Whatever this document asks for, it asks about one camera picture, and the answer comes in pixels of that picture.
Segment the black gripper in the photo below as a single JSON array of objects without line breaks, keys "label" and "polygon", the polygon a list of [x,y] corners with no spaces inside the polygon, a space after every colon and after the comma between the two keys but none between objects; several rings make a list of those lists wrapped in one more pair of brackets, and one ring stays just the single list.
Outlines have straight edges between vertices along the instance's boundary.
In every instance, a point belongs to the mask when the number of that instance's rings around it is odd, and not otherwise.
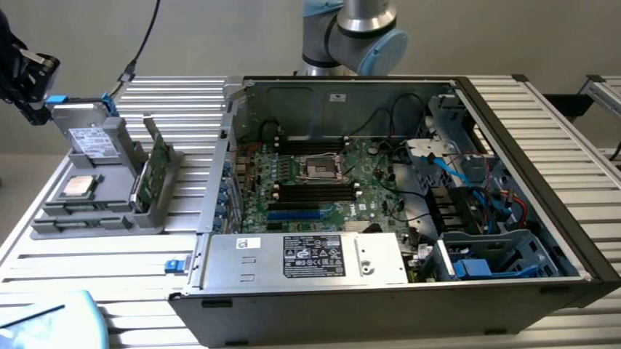
[{"label": "black gripper", "polygon": [[2,37],[2,100],[15,105],[34,126],[51,118],[45,98],[59,67],[57,57],[30,51],[15,36]]}]

